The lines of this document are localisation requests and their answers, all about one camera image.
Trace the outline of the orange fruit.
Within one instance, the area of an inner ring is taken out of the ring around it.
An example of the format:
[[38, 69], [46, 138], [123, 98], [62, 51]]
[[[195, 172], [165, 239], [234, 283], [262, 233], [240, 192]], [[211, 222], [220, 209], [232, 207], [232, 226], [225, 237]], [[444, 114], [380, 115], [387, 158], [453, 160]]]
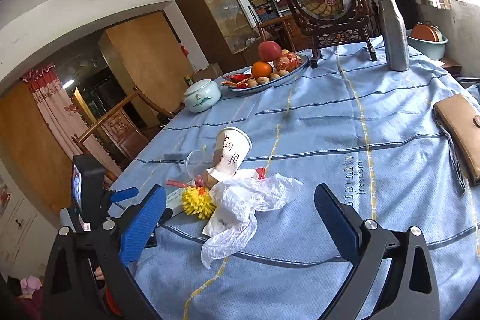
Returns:
[[250, 73], [253, 78], [258, 79], [260, 77], [269, 78], [270, 74], [273, 72], [272, 66], [268, 62], [258, 61], [255, 62], [250, 69]]

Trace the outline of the white paper cup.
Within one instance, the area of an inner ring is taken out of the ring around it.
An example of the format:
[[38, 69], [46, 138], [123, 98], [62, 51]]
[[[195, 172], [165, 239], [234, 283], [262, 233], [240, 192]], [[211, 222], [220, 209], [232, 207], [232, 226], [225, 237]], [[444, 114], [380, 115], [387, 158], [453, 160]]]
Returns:
[[202, 175], [208, 188], [233, 178], [251, 150], [251, 139], [239, 128], [225, 127], [217, 137], [211, 168]]

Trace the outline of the large wooden wardrobe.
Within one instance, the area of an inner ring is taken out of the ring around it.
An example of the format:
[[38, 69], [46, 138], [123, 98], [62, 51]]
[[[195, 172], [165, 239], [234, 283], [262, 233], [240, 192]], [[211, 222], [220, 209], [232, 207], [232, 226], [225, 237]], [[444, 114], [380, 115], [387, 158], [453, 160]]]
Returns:
[[174, 112], [193, 73], [190, 61], [158, 11], [106, 29], [98, 46], [112, 74], [129, 95], [138, 87], [157, 106]]

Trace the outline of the white plastic bag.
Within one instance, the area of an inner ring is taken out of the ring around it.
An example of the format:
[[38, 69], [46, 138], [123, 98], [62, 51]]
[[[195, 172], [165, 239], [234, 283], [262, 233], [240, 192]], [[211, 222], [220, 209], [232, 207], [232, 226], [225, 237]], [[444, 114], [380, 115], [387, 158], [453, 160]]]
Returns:
[[228, 179], [219, 182], [210, 195], [216, 209], [202, 233], [201, 262], [210, 268], [216, 260], [243, 250], [257, 231], [256, 212], [280, 210], [301, 193], [298, 179], [275, 174], [266, 179]]

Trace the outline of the silver metal bottle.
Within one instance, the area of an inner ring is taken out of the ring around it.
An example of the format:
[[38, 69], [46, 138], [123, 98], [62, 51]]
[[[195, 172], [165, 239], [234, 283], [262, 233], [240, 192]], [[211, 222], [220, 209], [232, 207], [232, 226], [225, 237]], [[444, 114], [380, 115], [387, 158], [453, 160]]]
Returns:
[[388, 67], [408, 71], [409, 53], [404, 19], [395, 0], [377, 0]]

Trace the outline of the blue checked tablecloth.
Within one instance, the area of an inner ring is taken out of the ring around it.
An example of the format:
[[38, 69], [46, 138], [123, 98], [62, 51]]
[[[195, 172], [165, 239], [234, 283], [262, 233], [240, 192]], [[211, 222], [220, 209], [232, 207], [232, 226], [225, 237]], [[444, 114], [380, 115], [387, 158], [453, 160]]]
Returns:
[[224, 90], [200, 114], [182, 111], [130, 163], [115, 187], [148, 193], [181, 179], [187, 155], [236, 127], [252, 147], [242, 167], [263, 166], [303, 183], [281, 210], [257, 214], [240, 253], [201, 262], [204, 224], [179, 214], [132, 266], [163, 319], [317, 319], [345, 280], [343, 261], [318, 215], [325, 183], [341, 202], [386, 229], [422, 229], [439, 286], [440, 318], [450, 319], [479, 278], [479, 189], [463, 190], [434, 104], [465, 89], [411, 50], [410, 68], [391, 71], [382, 39], [377, 60], [363, 44], [324, 49], [316, 68], [252, 95]]

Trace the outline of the red netted fruit pack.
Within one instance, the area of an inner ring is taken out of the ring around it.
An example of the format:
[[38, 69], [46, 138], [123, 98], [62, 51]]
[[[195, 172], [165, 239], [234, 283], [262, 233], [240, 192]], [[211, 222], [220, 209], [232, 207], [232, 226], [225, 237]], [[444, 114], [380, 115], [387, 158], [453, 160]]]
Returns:
[[303, 64], [303, 60], [298, 54], [284, 49], [281, 52], [281, 57], [275, 60], [273, 64], [277, 71], [292, 72]]

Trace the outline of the red white small carton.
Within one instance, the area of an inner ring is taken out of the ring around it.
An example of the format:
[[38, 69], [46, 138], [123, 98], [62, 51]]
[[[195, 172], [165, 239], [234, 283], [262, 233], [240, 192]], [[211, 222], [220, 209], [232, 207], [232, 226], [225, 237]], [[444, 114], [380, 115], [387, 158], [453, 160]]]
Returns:
[[266, 176], [266, 169], [264, 167], [256, 168], [256, 173], [258, 174], [258, 179], [264, 179]]

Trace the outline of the white medicine box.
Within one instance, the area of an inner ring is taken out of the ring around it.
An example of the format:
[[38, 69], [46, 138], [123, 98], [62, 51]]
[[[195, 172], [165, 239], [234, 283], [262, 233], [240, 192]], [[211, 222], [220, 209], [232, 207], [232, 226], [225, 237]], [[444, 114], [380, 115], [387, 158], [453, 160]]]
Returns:
[[167, 202], [166, 208], [172, 211], [172, 216], [175, 217], [176, 215], [182, 213], [183, 210], [183, 202], [182, 202], [182, 194], [186, 190], [186, 188], [175, 188], [169, 187], [167, 185]]

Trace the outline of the white ceramic lidded jar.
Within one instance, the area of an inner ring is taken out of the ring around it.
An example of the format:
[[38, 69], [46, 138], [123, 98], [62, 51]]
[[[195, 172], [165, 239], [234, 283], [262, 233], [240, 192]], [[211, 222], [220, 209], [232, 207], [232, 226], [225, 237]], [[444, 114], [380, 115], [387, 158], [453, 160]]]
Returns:
[[211, 79], [201, 79], [184, 93], [185, 107], [191, 113], [201, 113], [213, 107], [221, 99], [218, 84]]

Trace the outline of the walnuts on plate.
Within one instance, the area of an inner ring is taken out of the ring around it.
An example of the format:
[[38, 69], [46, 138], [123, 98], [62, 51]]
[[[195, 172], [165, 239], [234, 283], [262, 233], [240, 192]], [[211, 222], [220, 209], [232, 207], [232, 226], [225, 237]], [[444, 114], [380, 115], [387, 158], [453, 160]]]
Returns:
[[275, 81], [277, 79], [280, 79], [281, 77], [283, 76], [287, 76], [289, 75], [289, 71], [287, 70], [281, 70], [281, 71], [275, 71], [275, 72], [272, 72], [269, 76], [269, 78], [267, 77], [260, 77], [258, 79], [255, 79], [255, 78], [250, 78], [247, 80], [247, 87], [248, 88], [253, 88], [253, 87], [256, 87], [256, 86], [259, 86], [259, 85], [265, 85], [271, 81]]

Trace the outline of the tan leather wallet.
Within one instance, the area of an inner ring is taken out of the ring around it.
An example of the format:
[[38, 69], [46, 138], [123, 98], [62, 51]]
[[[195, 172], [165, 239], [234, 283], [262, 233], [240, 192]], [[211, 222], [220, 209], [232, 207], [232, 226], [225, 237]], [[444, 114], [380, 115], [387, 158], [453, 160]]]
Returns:
[[463, 94], [433, 106], [433, 119], [448, 139], [450, 161], [460, 194], [479, 185], [479, 111]]

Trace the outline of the yellow pom-pom ball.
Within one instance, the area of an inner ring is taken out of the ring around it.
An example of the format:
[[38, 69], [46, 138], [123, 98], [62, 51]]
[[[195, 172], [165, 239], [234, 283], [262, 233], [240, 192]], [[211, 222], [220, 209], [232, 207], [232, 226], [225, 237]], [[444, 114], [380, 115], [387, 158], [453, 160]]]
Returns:
[[216, 209], [209, 189], [205, 187], [188, 186], [181, 195], [181, 203], [187, 215], [195, 215], [199, 219], [209, 219]]

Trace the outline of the red apple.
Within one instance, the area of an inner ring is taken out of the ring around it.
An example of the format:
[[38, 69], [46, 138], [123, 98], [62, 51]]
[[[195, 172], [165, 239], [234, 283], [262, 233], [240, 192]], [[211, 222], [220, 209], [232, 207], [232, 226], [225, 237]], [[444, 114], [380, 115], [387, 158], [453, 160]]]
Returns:
[[258, 47], [259, 57], [264, 62], [277, 61], [282, 56], [281, 47], [272, 40], [263, 41]]

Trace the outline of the glass door wooden cabinet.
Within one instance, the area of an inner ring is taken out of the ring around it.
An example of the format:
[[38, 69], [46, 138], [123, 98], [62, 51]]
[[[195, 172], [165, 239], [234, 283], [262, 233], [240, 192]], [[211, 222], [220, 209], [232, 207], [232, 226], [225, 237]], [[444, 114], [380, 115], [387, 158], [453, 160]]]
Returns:
[[224, 72], [259, 61], [261, 38], [239, 0], [174, 0], [208, 63]]

